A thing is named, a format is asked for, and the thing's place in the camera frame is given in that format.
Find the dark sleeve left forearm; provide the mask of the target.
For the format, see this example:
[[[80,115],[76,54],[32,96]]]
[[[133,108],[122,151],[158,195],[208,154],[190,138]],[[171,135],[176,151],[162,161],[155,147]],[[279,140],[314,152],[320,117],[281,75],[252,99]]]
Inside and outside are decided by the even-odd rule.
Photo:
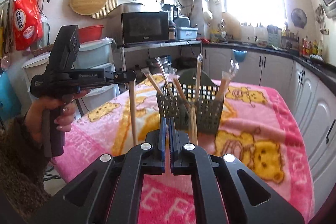
[[[1,190],[25,221],[51,198],[43,184],[48,163],[49,158],[27,131],[24,118],[14,118],[1,132]]]

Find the person's left hand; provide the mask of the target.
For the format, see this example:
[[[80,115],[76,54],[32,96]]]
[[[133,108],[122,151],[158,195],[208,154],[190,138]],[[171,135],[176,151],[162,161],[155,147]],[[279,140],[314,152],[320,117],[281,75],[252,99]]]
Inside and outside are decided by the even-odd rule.
[[[42,125],[44,120],[47,120],[49,125],[49,111],[61,108],[58,116],[54,119],[53,124],[56,125],[56,129],[60,132],[69,132],[72,128],[72,122],[75,119],[76,104],[74,99],[84,97],[90,92],[90,90],[82,90],[78,94],[72,94],[65,96],[63,99],[56,99],[51,97],[41,97],[34,101],[30,106],[24,125],[27,132],[34,143],[41,147],[43,144],[43,130]]]

